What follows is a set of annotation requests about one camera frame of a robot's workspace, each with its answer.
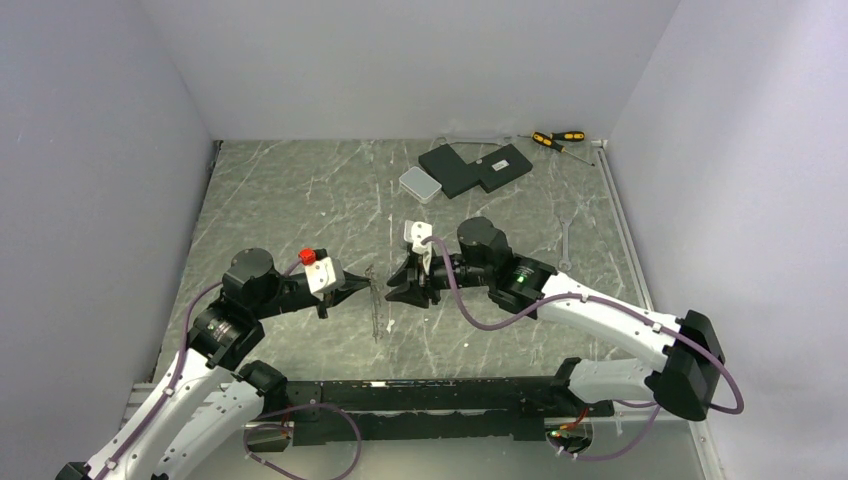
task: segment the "white wall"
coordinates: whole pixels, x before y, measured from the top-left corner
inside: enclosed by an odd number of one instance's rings
[[[0,5],[0,477],[54,478],[152,369],[211,140],[132,0]]]
[[[212,136],[606,137],[679,0],[142,0]]]
[[[684,0],[610,139],[658,307],[711,316],[746,396],[710,416],[731,479],[848,476],[846,24]]]

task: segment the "small white box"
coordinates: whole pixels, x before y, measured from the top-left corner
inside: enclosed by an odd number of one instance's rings
[[[429,203],[442,189],[441,183],[418,167],[400,176],[400,186],[421,203]]]
[[[329,293],[344,285],[344,269],[342,262],[335,258],[326,257],[312,265],[303,267],[306,271],[306,283],[313,295]]]

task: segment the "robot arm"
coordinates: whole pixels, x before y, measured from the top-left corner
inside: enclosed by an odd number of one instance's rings
[[[88,462],[67,464],[57,480],[149,480],[154,470],[186,475],[243,424],[244,418],[255,417],[260,402],[242,397],[244,400],[233,403],[233,410],[222,406],[220,416],[204,412],[186,426],[197,407],[232,378],[232,372],[265,336],[260,320],[309,307],[326,318],[329,307],[369,285],[367,278],[345,272],[339,261],[323,250],[304,250],[301,262],[305,273],[288,275],[274,268],[271,254],[265,250],[238,253],[223,276],[218,298],[187,329],[183,337],[187,347],[178,352],[151,395],[105,447]],[[250,387],[236,383],[231,388],[252,391],[258,398],[263,388],[273,387],[276,393],[268,398],[285,404],[285,377],[270,370],[277,376],[255,362],[249,364],[241,376]],[[200,443],[193,445],[192,440],[200,437]],[[174,456],[177,449],[181,450],[179,456]]]
[[[450,255],[449,261],[429,251],[432,243],[425,240],[431,232],[425,223],[407,223],[404,237],[410,243],[409,255],[389,279],[389,286],[395,288],[386,296],[388,301],[421,308],[438,303],[440,291],[451,288],[450,271],[456,287],[488,287],[492,301],[519,314],[497,325],[483,325],[470,318],[460,303],[463,314],[478,328],[496,330],[526,315],[583,329],[636,357],[604,362],[568,359],[560,369],[566,371],[557,377],[565,378],[569,391],[581,401],[652,398],[687,420],[706,418],[720,372],[690,344],[724,363],[707,317],[694,311],[685,318],[648,312],[596,292],[551,265],[513,253],[504,232],[483,217],[460,224],[461,253]],[[681,336],[691,342],[677,338]]]

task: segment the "metal wrench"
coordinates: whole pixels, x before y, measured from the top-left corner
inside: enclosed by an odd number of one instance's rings
[[[571,260],[568,258],[568,227],[571,226],[573,217],[559,215],[559,223],[562,224],[562,258],[559,260],[559,269],[563,272],[571,270]]]

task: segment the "black end cap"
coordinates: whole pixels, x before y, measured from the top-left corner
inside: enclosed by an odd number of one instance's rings
[[[724,355],[709,318],[690,310],[679,323],[681,334],[724,364]],[[663,371],[654,372],[645,379],[645,385],[654,392],[654,400],[680,418],[693,422],[706,419],[721,377],[718,369],[679,340],[666,350],[666,354],[668,360]]]
[[[286,394],[288,379],[276,368],[254,360],[239,370],[238,378],[256,388],[256,394],[265,398],[262,413],[282,410],[289,404]]]
[[[56,475],[56,480],[91,480],[88,470],[85,462],[69,462]]]

